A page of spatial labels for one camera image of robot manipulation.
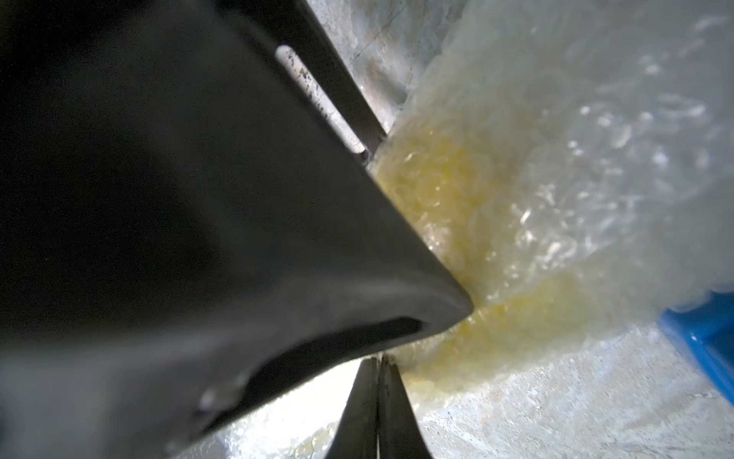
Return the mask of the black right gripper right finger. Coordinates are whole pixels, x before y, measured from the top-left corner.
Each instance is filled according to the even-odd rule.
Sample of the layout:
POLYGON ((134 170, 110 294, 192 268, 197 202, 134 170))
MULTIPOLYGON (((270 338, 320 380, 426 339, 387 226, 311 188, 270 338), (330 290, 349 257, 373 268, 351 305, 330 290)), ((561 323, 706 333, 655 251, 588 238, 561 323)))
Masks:
POLYGON ((381 459, 432 459, 401 373, 388 357, 378 376, 378 453, 381 459))

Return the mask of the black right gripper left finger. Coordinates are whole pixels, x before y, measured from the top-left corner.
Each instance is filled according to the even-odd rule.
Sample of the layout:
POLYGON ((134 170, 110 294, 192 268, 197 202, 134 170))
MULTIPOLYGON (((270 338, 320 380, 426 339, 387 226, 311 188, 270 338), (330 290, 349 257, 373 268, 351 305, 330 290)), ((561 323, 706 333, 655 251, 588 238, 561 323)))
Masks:
POLYGON ((376 459, 378 457, 377 358, 359 365, 349 398, 326 459, 376 459))

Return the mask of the blue tape dispenser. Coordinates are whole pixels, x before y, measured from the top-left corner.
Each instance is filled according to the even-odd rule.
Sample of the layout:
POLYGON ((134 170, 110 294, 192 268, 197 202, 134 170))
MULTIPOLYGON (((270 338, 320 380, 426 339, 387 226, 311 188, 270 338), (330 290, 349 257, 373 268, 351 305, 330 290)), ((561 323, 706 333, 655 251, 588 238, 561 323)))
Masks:
POLYGON ((661 332, 733 404, 733 294, 713 293, 687 312, 666 310, 661 332))

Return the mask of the yellow plastic wine glass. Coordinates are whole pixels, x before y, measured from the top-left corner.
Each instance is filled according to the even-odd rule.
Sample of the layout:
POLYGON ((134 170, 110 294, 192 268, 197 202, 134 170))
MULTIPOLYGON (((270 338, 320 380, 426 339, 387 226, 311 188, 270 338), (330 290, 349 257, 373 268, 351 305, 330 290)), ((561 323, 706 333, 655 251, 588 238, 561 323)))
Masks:
POLYGON ((370 170, 474 306, 447 332, 391 352, 413 398, 451 398, 627 328, 578 266, 542 273, 516 248, 508 182, 489 159, 435 132, 398 133, 370 170))

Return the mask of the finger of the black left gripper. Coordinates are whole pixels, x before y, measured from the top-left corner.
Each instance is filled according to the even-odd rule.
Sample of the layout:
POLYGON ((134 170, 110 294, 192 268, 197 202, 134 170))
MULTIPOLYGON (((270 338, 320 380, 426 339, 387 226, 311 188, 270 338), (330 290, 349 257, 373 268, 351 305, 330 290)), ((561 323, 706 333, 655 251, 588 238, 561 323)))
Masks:
POLYGON ((308 3, 233 0, 229 7, 253 20, 276 45, 296 52, 364 145, 357 153, 359 162, 369 164, 386 138, 385 130, 308 3))
POLYGON ((472 311, 229 2, 1 5, 5 458, 167 458, 472 311))

